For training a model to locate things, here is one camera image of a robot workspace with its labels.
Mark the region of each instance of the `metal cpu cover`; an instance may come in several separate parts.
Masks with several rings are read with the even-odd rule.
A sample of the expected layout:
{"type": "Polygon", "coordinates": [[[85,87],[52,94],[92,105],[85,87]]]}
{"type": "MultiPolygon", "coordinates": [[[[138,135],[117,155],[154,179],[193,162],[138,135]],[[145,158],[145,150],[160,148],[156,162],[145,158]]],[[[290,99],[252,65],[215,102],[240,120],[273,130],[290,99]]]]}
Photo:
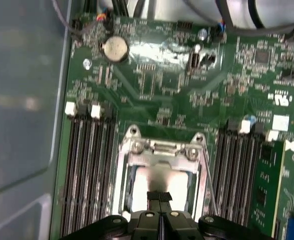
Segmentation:
{"type": "Polygon", "coordinates": [[[203,211],[207,171],[206,141],[196,133],[190,143],[147,139],[131,125],[119,149],[112,214],[147,209],[147,192],[170,192],[172,209],[190,212],[197,221],[203,211]]]}
{"type": "Polygon", "coordinates": [[[121,36],[109,37],[100,45],[100,48],[106,58],[113,63],[125,60],[129,53],[129,46],[121,36]]]}

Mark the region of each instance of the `cable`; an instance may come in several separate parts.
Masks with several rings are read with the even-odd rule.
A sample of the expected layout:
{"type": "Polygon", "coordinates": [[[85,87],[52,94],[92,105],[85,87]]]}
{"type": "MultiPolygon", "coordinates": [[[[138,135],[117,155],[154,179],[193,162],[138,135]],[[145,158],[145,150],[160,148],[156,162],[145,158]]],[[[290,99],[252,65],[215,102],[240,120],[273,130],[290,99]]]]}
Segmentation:
{"type": "Polygon", "coordinates": [[[71,27],[69,25],[69,23],[63,17],[63,14],[62,14],[61,9],[60,9],[60,7],[59,7],[59,5],[57,3],[57,0],[51,0],[51,2],[52,2],[54,10],[56,11],[56,13],[58,15],[58,18],[59,18],[60,22],[63,24],[64,27],[66,27],[73,34],[76,34],[76,35],[85,34],[85,33],[89,32],[98,23],[97,21],[92,21],[91,23],[89,23],[82,30],[76,30],[73,27],[71,27]]]}
{"type": "Polygon", "coordinates": [[[284,26],[276,26],[269,28],[260,28],[260,29],[241,29],[233,25],[230,12],[228,9],[228,4],[226,0],[215,0],[216,5],[220,11],[222,19],[224,20],[227,29],[229,32],[248,37],[259,37],[267,34],[278,34],[280,32],[290,32],[294,29],[294,23],[287,24],[284,26]]]}
{"type": "Polygon", "coordinates": [[[121,8],[119,6],[118,0],[112,0],[112,7],[113,7],[113,11],[115,12],[115,14],[117,16],[121,16],[121,8]]]}
{"type": "Polygon", "coordinates": [[[211,24],[216,25],[218,23],[217,20],[214,20],[214,19],[208,17],[206,13],[204,13],[203,11],[198,9],[190,0],[183,0],[183,2],[202,19],[206,20],[207,22],[209,22],[211,24]]]}
{"type": "Polygon", "coordinates": [[[137,1],[137,4],[135,6],[135,10],[133,11],[133,17],[134,18],[140,18],[141,17],[145,2],[146,2],[145,0],[138,0],[137,1]]]}
{"type": "Polygon", "coordinates": [[[209,185],[209,190],[210,190],[210,195],[211,195],[211,202],[212,202],[212,207],[215,215],[218,215],[218,210],[217,210],[217,204],[216,204],[216,199],[215,199],[215,193],[213,191],[213,186],[212,186],[212,179],[211,179],[211,174],[210,174],[210,168],[209,168],[209,159],[207,157],[207,149],[205,149],[203,152],[203,156],[205,159],[205,165],[206,165],[206,171],[207,171],[207,178],[208,178],[208,185],[209,185]]]}
{"type": "Polygon", "coordinates": [[[128,8],[127,8],[126,0],[118,0],[118,1],[120,4],[120,9],[121,9],[122,15],[125,17],[129,17],[129,12],[128,12],[128,8]]]}

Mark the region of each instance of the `ram slot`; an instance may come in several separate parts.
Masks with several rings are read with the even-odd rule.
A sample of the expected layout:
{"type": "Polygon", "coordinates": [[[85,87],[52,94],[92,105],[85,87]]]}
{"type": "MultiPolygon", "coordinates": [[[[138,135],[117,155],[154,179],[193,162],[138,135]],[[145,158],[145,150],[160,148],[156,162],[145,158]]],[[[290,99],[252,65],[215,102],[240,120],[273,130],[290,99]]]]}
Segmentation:
{"type": "Polygon", "coordinates": [[[238,224],[240,225],[245,225],[247,222],[246,218],[248,216],[248,206],[250,204],[249,197],[251,196],[252,181],[256,165],[257,144],[259,144],[259,142],[253,137],[251,137],[248,141],[240,195],[239,208],[241,211],[238,215],[238,224]]]}
{"type": "Polygon", "coordinates": [[[72,155],[73,155],[73,148],[72,146],[75,144],[77,138],[75,137],[78,132],[78,123],[76,121],[71,121],[71,130],[70,130],[70,137],[69,137],[69,151],[68,151],[68,159],[67,159],[67,172],[66,172],[66,181],[65,181],[65,187],[64,187],[64,199],[63,199],[63,207],[62,207],[62,219],[61,219],[61,229],[60,229],[60,236],[65,236],[66,232],[66,223],[68,221],[68,214],[67,214],[67,206],[69,202],[69,196],[68,196],[68,190],[69,190],[69,183],[72,173],[72,155]]]}
{"type": "Polygon", "coordinates": [[[79,196],[79,177],[81,174],[81,161],[85,145],[85,132],[86,124],[84,120],[80,120],[80,128],[78,133],[78,142],[76,150],[74,152],[74,175],[72,176],[72,185],[70,187],[71,191],[71,203],[69,211],[69,220],[68,220],[68,234],[73,233],[76,230],[76,217],[78,209],[78,196],[79,196]]]}
{"type": "Polygon", "coordinates": [[[110,171],[111,171],[111,157],[112,157],[112,146],[113,146],[113,137],[114,137],[114,123],[106,123],[106,135],[105,135],[105,148],[104,148],[104,161],[102,162],[102,176],[100,180],[100,204],[98,206],[99,212],[99,219],[105,218],[109,212],[106,212],[106,207],[110,203],[109,198],[109,182],[110,182],[110,171]]]}
{"type": "Polygon", "coordinates": [[[227,218],[228,215],[228,209],[229,209],[229,197],[230,197],[230,190],[233,186],[233,182],[231,179],[232,174],[232,166],[234,165],[234,162],[236,161],[235,156],[235,148],[237,144],[238,136],[232,135],[229,141],[229,149],[228,149],[228,155],[227,159],[225,161],[225,177],[224,177],[224,190],[222,195],[222,207],[221,207],[221,217],[227,218]]]}
{"type": "Polygon", "coordinates": [[[223,194],[224,194],[224,189],[225,189],[225,183],[226,183],[226,174],[227,174],[227,169],[226,167],[228,166],[229,163],[229,154],[230,154],[230,144],[232,142],[232,138],[234,136],[231,134],[225,135],[224,138],[224,143],[223,143],[223,149],[222,149],[222,161],[221,161],[221,166],[219,169],[218,173],[218,178],[219,178],[219,184],[217,186],[217,194],[216,194],[216,202],[217,202],[217,210],[218,210],[218,215],[222,216],[222,204],[223,204],[223,194]]]}
{"type": "Polygon", "coordinates": [[[92,146],[92,174],[89,181],[89,211],[87,217],[87,224],[91,224],[98,219],[96,214],[97,211],[97,193],[99,191],[99,161],[100,161],[100,152],[101,152],[101,143],[102,143],[102,136],[103,136],[103,125],[101,123],[95,123],[95,133],[94,133],[94,140],[92,146]]]}
{"type": "Polygon", "coordinates": [[[88,120],[86,121],[85,126],[85,140],[84,140],[84,151],[82,154],[82,160],[81,160],[81,166],[79,168],[79,173],[81,172],[81,177],[79,179],[79,185],[78,185],[78,206],[77,206],[77,217],[76,217],[76,230],[79,230],[84,227],[82,224],[84,222],[84,209],[86,205],[86,173],[88,170],[88,165],[90,164],[90,161],[88,159],[88,156],[91,154],[91,125],[92,121],[88,120]]]}
{"type": "Polygon", "coordinates": [[[257,161],[258,161],[258,154],[261,149],[261,139],[259,137],[253,137],[253,153],[252,153],[252,163],[251,163],[251,168],[249,170],[249,175],[248,175],[248,190],[247,190],[247,196],[246,196],[246,201],[245,201],[245,212],[244,212],[244,220],[243,220],[243,225],[247,226],[248,221],[249,221],[249,209],[250,209],[250,204],[251,204],[251,199],[252,199],[252,187],[253,187],[253,181],[255,177],[255,172],[256,172],[256,167],[257,167],[257,161]]]}
{"type": "Polygon", "coordinates": [[[230,159],[230,164],[229,166],[226,166],[228,169],[228,181],[226,185],[226,195],[225,195],[225,200],[224,200],[224,211],[225,211],[225,216],[224,218],[232,220],[232,216],[234,212],[237,212],[237,209],[235,208],[235,196],[236,192],[238,189],[236,188],[237,186],[237,178],[239,174],[239,165],[240,161],[243,160],[241,156],[241,149],[242,149],[242,144],[243,144],[243,136],[238,135],[235,137],[235,143],[233,149],[233,154],[232,158],[230,159]]]}
{"type": "Polygon", "coordinates": [[[67,177],[65,181],[65,205],[64,205],[64,215],[62,222],[62,233],[61,236],[66,236],[71,233],[70,231],[70,218],[71,206],[72,206],[72,193],[73,193],[73,184],[74,184],[74,175],[76,168],[76,155],[79,145],[79,135],[81,134],[82,123],[77,119],[74,119],[72,122],[72,140],[69,141],[69,153],[68,153],[68,168],[67,168],[67,177]]]}
{"type": "Polygon", "coordinates": [[[233,176],[233,181],[235,182],[235,184],[233,185],[233,189],[232,189],[232,199],[231,201],[231,205],[232,207],[232,212],[229,213],[229,217],[228,219],[233,221],[233,222],[237,222],[238,220],[238,214],[241,211],[239,209],[239,205],[240,205],[240,188],[242,185],[242,178],[243,178],[243,174],[244,174],[244,162],[245,162],[245,154],[246,154],[246,150],[247,150],[247,144],[248,144],[248,136],[247,135],[242,135],[239,136],[238,138],[238,146],[237,146],[237,150],[236,150],[236,162],[235,162],[235,166],[234,167],[234,172],[232,173],[233,176]]]}
{"type": "Polygon", "coordinates": [[[223,149],[223,142],[224,142],[224,133],[220,132],[218,136],[218,144],[217,144],[217,153],[216,153],[216,159],[215,159],[215,165],[213,170],[213,191],[215,195],[215,200],[217,201],[217,192],[218,192],[218,186],[219,186],[219,172],[220,168],[222,167],[222,149],[223,149]]]}

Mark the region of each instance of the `green circuit board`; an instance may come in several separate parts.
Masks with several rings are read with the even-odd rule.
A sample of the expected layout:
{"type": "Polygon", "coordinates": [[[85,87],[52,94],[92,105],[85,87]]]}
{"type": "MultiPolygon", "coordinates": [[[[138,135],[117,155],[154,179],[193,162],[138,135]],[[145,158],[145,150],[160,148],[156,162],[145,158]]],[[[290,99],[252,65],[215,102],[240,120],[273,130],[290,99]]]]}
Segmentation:
{"type": "MultiPolygon", "coordinates": [[[[80,16],[83,23],[92,15],[80,16]]],[[[284,42],[282,34],[243,37],[225,33],[200,40],[198,32],[210,27],[135,18],[116,17],[114,36],[125,39],[127,59],[112,63],[101,53],[101,43],[108,38],[98,23],[82,42],[73,41],[70,55],[66,102],[94,101],[108,103],[116,110],[110,184],[116,165],[117,146],[128,126],[135,124],[148,138],[189,141],[195,132],[206,136],[210,169],[214,170],[218,130],[229,119],[254,119],[263,123],[264,134],[277,131],[277,165],[257,164],[253,195],[263,188],[264,216],[254,225],[265,234],[279,231],[284,238],[288,212],[294,209],[294,80],[284,80],[285,72],[294,69],[294,42],[284,42]],[[188,73],[189,55],[201,45],[203,56],[215,56],[214,62],[188,73]],[[89,67],[84,67],[89,60],[89,67]],[[260,183],[262,174],[274,184],[260,183]],[[274,222],[267,222],[274,216],[274,222]]],[[[61,232],[63,188],[67,175],[71,121],[64,117],[56,183],[51,239],[61,232]]]]}

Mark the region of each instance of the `motherboard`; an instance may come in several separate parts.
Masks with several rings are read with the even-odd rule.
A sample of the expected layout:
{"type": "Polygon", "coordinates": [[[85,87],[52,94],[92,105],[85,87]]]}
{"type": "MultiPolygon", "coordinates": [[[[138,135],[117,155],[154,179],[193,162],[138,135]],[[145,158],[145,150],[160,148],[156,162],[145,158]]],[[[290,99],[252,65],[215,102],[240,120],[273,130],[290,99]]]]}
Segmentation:
{"type": "Polygon", "coordinates": [[[147,191],[286,239],[294,37],[116,16],[73,36],[65,96],[52,240],[130,218],[147,191]]]}

